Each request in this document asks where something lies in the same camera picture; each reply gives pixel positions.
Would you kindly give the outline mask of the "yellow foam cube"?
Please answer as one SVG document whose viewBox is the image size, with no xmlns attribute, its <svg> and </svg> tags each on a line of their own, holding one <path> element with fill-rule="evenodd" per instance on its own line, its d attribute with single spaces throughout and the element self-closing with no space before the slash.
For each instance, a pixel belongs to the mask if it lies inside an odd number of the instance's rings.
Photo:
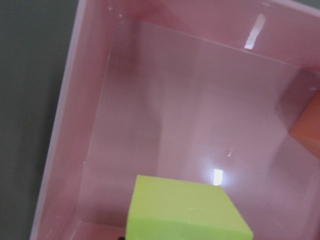
<svg viewBox="0 0 320 240">
<path fill-rule="evenodd" d="M 220 186 L 138 175 L 127 240 L 252 240 L 254 234 Z"/>
</svg>

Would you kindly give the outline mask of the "orange foam cube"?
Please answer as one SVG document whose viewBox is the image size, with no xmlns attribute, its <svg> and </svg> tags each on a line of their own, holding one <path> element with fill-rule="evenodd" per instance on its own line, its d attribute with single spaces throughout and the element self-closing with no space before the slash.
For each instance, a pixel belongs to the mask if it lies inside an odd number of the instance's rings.
<svg viewBox="0 0 320 240">
<path fill-rule="evenodd" d="M 320 93 L 307 105 L 289 131 L 315 157 L 320 158 Z"/>
</svg>

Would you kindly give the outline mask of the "pink plastic bin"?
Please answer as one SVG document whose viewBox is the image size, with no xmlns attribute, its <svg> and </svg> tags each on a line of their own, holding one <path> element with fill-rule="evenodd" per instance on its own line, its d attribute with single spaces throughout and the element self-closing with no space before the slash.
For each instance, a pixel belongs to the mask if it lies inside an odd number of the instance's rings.
<svg viewBox="0 0 320 240">
<path fill-rule="evenodd" d="M 256 240 L 320 237 L 320 161 L 289 133 L 320 89 L 292 0 L 81 0 L 32 240 L 124 235 L 137 175 L 222 187 Z"/>
</svg>

